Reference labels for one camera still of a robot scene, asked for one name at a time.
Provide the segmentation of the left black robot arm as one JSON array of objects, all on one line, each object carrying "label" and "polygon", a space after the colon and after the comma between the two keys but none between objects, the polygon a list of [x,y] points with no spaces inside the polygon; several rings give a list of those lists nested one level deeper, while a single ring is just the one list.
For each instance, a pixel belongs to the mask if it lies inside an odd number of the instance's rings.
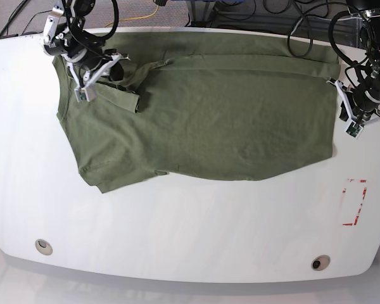
[{"label": "left black robot arm", "polygon": [[[333,16],[328,26],[328,38],[333,51],[347,64],[345,75],[352,69],[357,83],[347,87],[339,80],[327,79],[342,99],[339,118],[346,122],[345,133],[358,138],[364,127],[380,122],[380,1],[334,1],[348,9]],[[350,59],[334,40],[334,26],[344,17],[362,20],[359,39],[365,49],[362,61]]]}]

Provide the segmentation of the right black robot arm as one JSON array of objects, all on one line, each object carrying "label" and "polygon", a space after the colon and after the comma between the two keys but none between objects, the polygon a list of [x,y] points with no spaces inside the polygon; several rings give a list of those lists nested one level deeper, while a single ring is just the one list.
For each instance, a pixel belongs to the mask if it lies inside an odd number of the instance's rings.
[{"label": "right black robot arm", "polygon": [[86,16],[94,9],[95,1],[57,1],[47,16],[42,33],[44,52],[49,56],[61,56],[66,61],[76,83],[74,93],[78,102],[94,100],[94,84],[100,78],[120,81],[124,77],[120,62],[129,56],[116,49],[103,49],[119,23],[118,4],[116,1],[111,3],[111,30],[102,36],[84,30]]}]

